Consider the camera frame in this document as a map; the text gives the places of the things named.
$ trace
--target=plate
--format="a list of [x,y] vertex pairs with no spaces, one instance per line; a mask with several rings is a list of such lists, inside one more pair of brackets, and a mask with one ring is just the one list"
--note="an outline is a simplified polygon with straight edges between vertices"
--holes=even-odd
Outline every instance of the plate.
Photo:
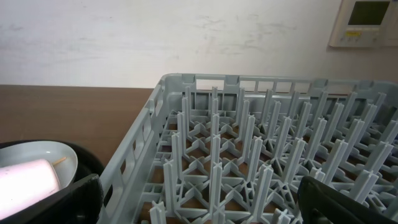
[[5,147],[0,149],[0,167],[36,159],[46,159],[53,163],[63,157],[66,157],[66,159],[54,166],[60,188],[63,189],[73,182],[78,164],[75,151],[66,144],[53,141],[35,141]]

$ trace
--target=wall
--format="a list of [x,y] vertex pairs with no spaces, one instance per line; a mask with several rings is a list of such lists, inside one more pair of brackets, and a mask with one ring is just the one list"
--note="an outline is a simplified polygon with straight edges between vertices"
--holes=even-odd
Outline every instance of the wall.
[[340,0],[0,0],[0,83],[154,87],[165,73],[398,81],[398,49],[327,47]]

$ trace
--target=gray plastic rack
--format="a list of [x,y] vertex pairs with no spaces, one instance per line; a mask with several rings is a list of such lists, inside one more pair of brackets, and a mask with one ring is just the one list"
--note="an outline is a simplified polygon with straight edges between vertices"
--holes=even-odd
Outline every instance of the gray plastic rack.
[[368,80],[165,75],[100,177],[98,223],[302,223],[306,175],[398,220],[397,96]]

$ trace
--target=control panel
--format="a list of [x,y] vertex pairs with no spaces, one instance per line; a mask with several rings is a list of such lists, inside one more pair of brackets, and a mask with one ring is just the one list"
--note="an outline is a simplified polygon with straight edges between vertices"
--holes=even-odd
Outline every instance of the control panel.
[[395,0],[343,0],[329,45],[332,47],[383,45],[396,6]]

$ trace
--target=display screen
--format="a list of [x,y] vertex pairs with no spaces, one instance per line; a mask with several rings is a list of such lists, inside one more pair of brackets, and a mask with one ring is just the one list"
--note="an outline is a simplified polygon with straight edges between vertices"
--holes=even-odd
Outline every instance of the display screen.
[[348,25],[380,25],[389,1],[357,1]]

